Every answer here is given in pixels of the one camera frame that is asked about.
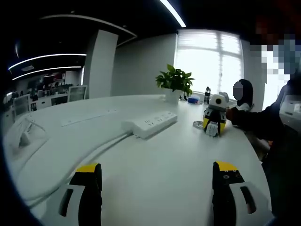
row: potted plant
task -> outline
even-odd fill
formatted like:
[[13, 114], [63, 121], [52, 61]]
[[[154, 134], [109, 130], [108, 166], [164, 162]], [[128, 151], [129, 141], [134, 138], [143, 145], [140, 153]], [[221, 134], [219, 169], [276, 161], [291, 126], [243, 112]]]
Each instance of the potted plant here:
[[192, 94], [190, 87], [192, 86], [190, 73], [185, 73], [181, 69], [175, 69], [171, 65], [167, 65], [168, 72], [161, 72], [156, 77], [157, 86], [166, 89], [165, 100], [170, 103], [177, 104], [181, 94], [187, 96]]

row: bottle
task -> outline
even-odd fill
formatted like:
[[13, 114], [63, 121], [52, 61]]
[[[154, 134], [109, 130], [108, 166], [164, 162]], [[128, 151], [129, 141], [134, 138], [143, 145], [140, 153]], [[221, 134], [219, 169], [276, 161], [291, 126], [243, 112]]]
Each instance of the bottle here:
[[206, 92], [205, 92], [205, 95], [204, 95], [204, 104], [205, 103], [209, 104], [210, 92], [211, 92], [211, 89], [207, 86]]

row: hand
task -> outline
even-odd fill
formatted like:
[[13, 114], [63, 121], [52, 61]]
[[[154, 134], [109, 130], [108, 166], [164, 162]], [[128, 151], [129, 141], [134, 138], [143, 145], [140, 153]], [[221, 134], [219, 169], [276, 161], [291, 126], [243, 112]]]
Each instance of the hand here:
[[230, 120], [230, 121], [232, 121], [232, 119], [233, 119], [233, 112], [232, 112], [232, 110], [229, 109], [229, 108], [226, 109], [226, 117], [227, 117], [227, 119]]

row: office chair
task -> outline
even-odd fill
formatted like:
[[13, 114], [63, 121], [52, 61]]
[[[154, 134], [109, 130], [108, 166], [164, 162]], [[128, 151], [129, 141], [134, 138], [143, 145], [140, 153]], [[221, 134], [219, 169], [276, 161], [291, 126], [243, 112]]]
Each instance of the office chair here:
[[14, 99], [13, 106], [15, 112], [15, 120], [17, 116], [28, 113], [30, 111], [29, 104], [29, 94]]
[[68, 102], [86, 99], [87, 86], [70, 86]]

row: power strip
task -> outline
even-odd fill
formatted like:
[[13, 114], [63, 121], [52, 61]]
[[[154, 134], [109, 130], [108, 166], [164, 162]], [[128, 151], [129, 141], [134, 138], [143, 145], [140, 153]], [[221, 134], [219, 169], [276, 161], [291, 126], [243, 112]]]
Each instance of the power strip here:
[[177, 121], [178, 116], [172, 112], [159, 112], [136, 120], [124, 121], [121, 126], [127, 132], [145, 139]]

